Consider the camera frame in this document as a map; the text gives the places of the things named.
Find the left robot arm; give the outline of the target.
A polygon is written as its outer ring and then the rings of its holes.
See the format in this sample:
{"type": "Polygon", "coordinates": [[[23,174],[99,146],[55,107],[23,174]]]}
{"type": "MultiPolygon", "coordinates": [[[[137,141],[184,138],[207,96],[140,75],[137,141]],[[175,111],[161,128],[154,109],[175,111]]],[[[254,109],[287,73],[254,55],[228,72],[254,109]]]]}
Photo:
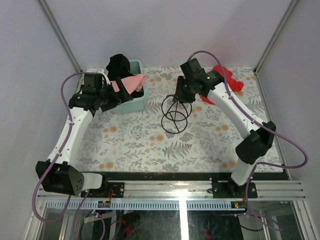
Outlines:
{"type": "Polygon", "coordinates": [[[132,99],[120,78],[109,81],[103,73],[84,72],[80,91],[63,102],[67,119],[53,151],[46,161],[36,164],[37,187],[46,192],[71,196],[92,190],[98,197],[105,197],[110,186],[103,176],[100,173],[82,173],[73,163],[96,111],[106,112],[132,99]]]}

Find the black wire hat stand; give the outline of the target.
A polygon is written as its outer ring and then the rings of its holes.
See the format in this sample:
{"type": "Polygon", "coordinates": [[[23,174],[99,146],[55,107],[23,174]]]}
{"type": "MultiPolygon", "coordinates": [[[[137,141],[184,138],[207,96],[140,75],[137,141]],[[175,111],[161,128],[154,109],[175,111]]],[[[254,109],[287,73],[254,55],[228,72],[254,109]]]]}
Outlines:
{"type": "Polygon", "coordinates": [[[161,103],[162,129],[172,135],[184,132],[188,126],[188,118],[193,110],[191,103],[174,100],[174,95],[167,95],[161,103]]]}

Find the black cap gold logo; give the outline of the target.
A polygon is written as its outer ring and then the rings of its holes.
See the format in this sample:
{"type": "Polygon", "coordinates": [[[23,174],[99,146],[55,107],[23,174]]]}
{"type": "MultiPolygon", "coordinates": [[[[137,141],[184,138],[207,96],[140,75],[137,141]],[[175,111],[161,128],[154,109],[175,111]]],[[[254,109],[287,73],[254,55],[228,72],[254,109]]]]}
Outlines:
{"type": "Polygon", "coordinates": [[[110,57],[106,70],[108,72],[107,77],[110,80],[123,79],[133,75],[130,69],[130,62],[123,54],[116,54],[110,57]]]}

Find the red cloth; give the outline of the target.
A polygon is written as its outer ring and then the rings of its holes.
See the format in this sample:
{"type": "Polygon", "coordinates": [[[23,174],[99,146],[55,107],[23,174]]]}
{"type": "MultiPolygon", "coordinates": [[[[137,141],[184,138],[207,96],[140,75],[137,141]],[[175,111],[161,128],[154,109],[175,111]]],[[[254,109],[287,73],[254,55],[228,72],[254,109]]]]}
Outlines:
{"type": "MultiPolygon", "coordinates": [[[[244,87],[244,83],[241,81],[235,80],[233,78],[233,73],[230,70],[228,70],[226,67],[224,67],[223,69],[226,73],[227,83],[228,83],[229,87],[231,88],[231,90],[235,93],[241,92],[244,87]]],[[[216,65],[215,67],[213,67],[212,70],[217,71],[221,76],[223,76],[223,71],[219,65],[216,65]]],[[[210,105],[215,105],[212,101],[210,101],[207,97],[204,97],[203,95],[200,95],[200,98],[204,102],[206,102],[210,105]]]]}

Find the teal plastic bin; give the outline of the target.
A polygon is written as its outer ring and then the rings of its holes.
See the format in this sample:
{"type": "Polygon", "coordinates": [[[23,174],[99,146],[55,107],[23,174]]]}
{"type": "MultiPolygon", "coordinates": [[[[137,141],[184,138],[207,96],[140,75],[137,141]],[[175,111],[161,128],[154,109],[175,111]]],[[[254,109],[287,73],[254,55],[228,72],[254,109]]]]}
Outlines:
{"type": "MultiPolygon", "coordinates": [[[[130,63],[130,72],[132,73],[132,76],[135,76],[138,74],[144,74],[143,69],[142,69],[142,64],[139,60],[129,60],[129,63],[130,63]]],[[[117,88],[117,84],[116,84],[116,79],[110,80],[110,82],[112,84],[114,91],[117,93],[118,88],[117,88]]],[[[114,110],[115,113],[120,115],[120,114],[128,114],[128,113],[143,111],[146,106],[145,100],[147,97],[147,90],[146,90],[145,84],[143,85],[143,90],[144,90],[143,97],[133,98],[132,101],[120,103],[120,105],[118,105],[115,108],[115,110],[114,110]]]]}

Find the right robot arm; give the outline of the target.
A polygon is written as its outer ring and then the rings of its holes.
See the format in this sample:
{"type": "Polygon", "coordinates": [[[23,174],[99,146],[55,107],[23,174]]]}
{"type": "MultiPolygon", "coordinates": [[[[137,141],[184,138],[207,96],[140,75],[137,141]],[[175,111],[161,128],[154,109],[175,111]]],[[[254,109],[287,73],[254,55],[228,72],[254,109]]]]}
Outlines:
{"type": "Polygon", "coordinates": [[[235,148],[238,161],[227,188],[231,196],[240,197],[256,161],[272,147],[276,126],[272,121],[264,122],[239,101],[228,86],[225,72],[206,72],[196,58],[180,68],[183,75],[177,79],[174,101],[191,104],[197,94],[206,97],[231,120],[243,139],[235,148]]]}

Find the pink baseball cap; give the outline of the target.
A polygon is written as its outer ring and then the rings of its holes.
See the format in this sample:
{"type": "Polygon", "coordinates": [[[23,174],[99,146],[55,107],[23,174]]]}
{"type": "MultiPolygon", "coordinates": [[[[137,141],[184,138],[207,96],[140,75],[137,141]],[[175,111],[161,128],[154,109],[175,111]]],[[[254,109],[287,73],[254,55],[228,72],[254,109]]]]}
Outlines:
{"type": "Polygon", "coordinates": [[[137,74],[133,76],[128,76],[121,79],[121,82],[129,94],[132,94],[134,91],[140,92],[143,89],[143,86],[147,80],[146,74],[137,74]]]}

